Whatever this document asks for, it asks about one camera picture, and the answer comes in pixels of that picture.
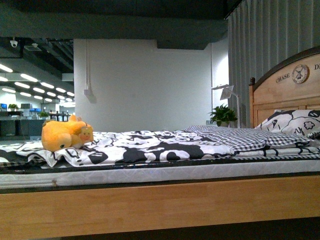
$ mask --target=white lamp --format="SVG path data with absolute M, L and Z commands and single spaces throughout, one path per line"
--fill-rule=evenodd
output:
M 218 89 L 223 89 L 222 93 L 221 93 L 221 97 L 220 100 L 224 100 L 224 99 L 229 99 L 231 97 L 231 95 L 234 95 L 236 97 L 236 108 L 237 108 L 237 127 L 238 129 L 241 128 L 241 118 L 240 118 L 240 105 L 239 105 L 239 94 L 236 94 L 233 89 L 234 89 L 234 85 L 222 85 L 222 86 L 216 86 L 216 87 L 212 87 L 212 90 L 218 90 Z

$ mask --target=security camera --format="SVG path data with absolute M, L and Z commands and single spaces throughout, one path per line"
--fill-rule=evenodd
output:
M 15 40 L 15 38 L 13 38 L 13 40 L 11 40 L 10 43 L 13 48 L 16 48 L 18 46 L 18 42 Z

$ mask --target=bedspread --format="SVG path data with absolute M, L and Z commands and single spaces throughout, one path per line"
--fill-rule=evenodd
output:
M 307 155 L 320 152 L 310 139 L 256 129 L 192 126 L 183 131 L 95 132 L 80 149 L 50 152 L 40 141 L 0 146 L 0 167 L 66 160 L 73 167 L 188 160 Z

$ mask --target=ceiling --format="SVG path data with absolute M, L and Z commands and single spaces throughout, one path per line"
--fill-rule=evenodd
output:
M 240 2 L 1 0 L 0 64 L 14 72 L 10 76 L 0 69 L 0 76 L 10 79 L 0 86 L 35 95 L 32 87 L 41 86 L 39 82 L 28 81 L 29 91 L 14 85 L 17 73 L 25 73 L 73 92 L 73 78 L 68 75 L 74 72 L 73 39 L 146 39 L 156 40 L 161 49 L 203 50 L 227 36 L 226 17 Z M 10 44 L 13 38 L 17 47 Z

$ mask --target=wooden headboard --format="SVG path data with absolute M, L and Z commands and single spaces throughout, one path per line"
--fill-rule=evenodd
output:
M 250 126 L 279 110 L 320 110 L 320 46 L 279 63 L 249 85 Z

